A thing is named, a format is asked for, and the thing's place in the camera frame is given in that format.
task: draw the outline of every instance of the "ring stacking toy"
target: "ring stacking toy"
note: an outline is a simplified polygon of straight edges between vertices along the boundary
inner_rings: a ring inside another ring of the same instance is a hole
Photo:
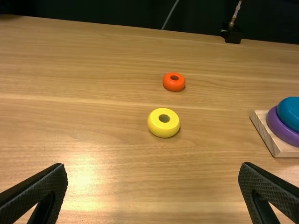
[[[267,114],[267,124],[271,131],[281,140],[292,146],[299,147],[299,133],[288,128],[278,117],[276,112],[277,106],[269,110]]]
[[[180,91],[185,87],[185,78],[177,72],[167,73],[163,78],[163,86],[170,91]]]
[[[269,111],[253,111],[250,119],[273,157],[299,158],[299,97],[285,98]]]
[[[180,128],[178,115],[167,108],[155,109],[148,116],[148,128],[155,136],[169,138]]]

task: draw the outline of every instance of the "orange ring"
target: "orange ring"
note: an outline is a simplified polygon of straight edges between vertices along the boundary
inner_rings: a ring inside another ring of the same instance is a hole
[[[180,91],[185,87],[185,78],[177,72],[167,73],[163,78],[163,86],[170,91]]]

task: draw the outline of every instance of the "wooden table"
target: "wooden table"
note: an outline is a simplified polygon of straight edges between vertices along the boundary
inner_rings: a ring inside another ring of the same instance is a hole
[[[245,161],[299,186],[299,159],[274,159],[249,119],[298,95],[298,45],[31,17],[0,30],[0,191],[64,163],[58,224],[249,224]],[[162,86],[170,71],[183,91]],[[147,129],[159,107],[180,116],[172,138]]]

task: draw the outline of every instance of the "wooden base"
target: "wooden base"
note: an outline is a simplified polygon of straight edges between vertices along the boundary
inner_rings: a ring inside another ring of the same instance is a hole
[[[299,158],[299,148],[291,146],[277,137],[268,127],[266,115],[268,111],[253,111],[250,119],[273,157]]]

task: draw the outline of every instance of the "purple ring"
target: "purple ring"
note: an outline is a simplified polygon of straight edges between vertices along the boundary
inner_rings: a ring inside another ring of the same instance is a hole
[[[299,147],[299,133],[288,128],[277,115],[277,106],[269,110],[266,117],[270,130],[281,140],[292,146]]]

